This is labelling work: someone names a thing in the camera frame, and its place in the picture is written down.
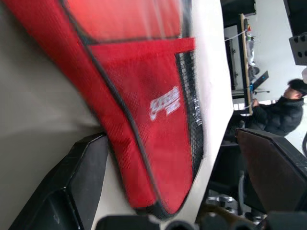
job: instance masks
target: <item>black mesh pocket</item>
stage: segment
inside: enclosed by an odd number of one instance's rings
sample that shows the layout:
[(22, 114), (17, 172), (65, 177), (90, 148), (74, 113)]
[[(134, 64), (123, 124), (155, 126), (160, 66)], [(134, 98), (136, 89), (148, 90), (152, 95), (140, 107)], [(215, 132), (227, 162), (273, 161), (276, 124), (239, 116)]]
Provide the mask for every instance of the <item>black mesh pocket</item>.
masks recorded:
[(203, 157), (203, 129), (200, 103), (195, 89), (194, 52), (176, 54), (176, 62), (188, 113), (189, 141), (193, 178), (195, 178)]

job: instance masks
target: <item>red mesh fabric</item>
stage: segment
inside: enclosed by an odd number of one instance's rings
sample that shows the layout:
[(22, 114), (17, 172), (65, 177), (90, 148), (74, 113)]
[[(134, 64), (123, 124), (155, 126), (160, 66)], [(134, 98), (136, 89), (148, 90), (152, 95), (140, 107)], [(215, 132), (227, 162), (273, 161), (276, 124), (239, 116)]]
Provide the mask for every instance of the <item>red mesh fabric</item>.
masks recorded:
[[(91, 49), (131, 111), (162, 203), (169, 213), (175, 213), (192, 184), (187, 111), (175, 53), (193, 50), (193, 39), (95, 45)], [(176, 86), (180, 107), (169, 115), (161, 110), (151, 120), (151, 101)]]
[(132, 207), (156, 203), (134, 134), (56, 0), (4, 0), (95, 110), (107, 130)]
[[(129, 122), (86, 53), (57, 0), (4, 0), (8, 8), (80, 91), (107, 130), (132, 207), (154, 205), (153, 192)], [(135, 119), (154, 178), (169, 213), (181, 206), (192, 184), (184, 97), (175, 53), (192, 50), (192, 39), (97, 45), (92, 49)], [(174, 87), (180, 107), (150, 120), (151, 101)]]
[(66, 0), (82, 31), (97, 41), (176, 37), (180, 0)]

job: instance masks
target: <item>man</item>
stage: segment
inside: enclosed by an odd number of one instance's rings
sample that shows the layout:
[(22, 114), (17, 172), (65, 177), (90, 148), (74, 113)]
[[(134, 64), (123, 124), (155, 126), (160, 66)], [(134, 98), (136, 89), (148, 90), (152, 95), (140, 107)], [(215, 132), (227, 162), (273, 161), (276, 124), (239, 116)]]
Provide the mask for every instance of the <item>man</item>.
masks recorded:
[(247, 128), (285, 137), (299, 126), (303, 117), (303, 97), (307, 95), (307, 84), (303, 80), (294, 79), (288, 85), (276, 104), (261, 105), (257, 99), (254, 100), (253, 116), (247, 119)]

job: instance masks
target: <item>cable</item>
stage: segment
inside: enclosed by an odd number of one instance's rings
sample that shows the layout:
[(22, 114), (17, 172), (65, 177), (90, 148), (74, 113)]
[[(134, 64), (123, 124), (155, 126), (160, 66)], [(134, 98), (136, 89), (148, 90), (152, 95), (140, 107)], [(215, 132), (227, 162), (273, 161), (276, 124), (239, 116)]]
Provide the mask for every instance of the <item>cable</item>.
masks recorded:
[(231, 38), (228, 38), (228, 39), (226, 39), (225, 41), (227, 42), (227, 41), (229, 41), (229, 40), (231, 40), (231, 39), (234, 39), (234, 38), (236, 38), (236, 37), (239, 37), (240, 35), (244, 34), (246, 31), (247, 31), (247, 30), (245, 30), (245, 31), (243, 31), (243, 32), (241, 32), (241, 33), (239, 33), (239, 34), (237, 34), (236, 36), (233, 36), (233, 37), (231, 37)]
[(253, 105), (253, 102), (251, 102), (249, 106), (244, 107), (244, 109), (249, 109), (252, 105)]

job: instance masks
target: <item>white fabric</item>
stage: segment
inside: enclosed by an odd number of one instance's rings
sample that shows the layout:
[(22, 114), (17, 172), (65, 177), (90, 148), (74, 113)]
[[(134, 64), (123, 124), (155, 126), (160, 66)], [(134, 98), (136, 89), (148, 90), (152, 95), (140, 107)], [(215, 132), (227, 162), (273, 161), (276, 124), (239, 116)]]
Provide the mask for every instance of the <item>white fabric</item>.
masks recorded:
[(307, 84), (307, 67), (302, 72), (303, 81)]
[[(233, 110), (220, 2), (194, 0), (192, 11), (205, 158), (175, 217), (190, 223), (197, 215)], [(100, 127), (65, 76), (3, 8), (0, 29), (4, 32), (0, 33), (0, 230), (6, 230), (74, 142), (99, 132)], [(95, 222), (106, 215), (133, 213), (108, 157)]]

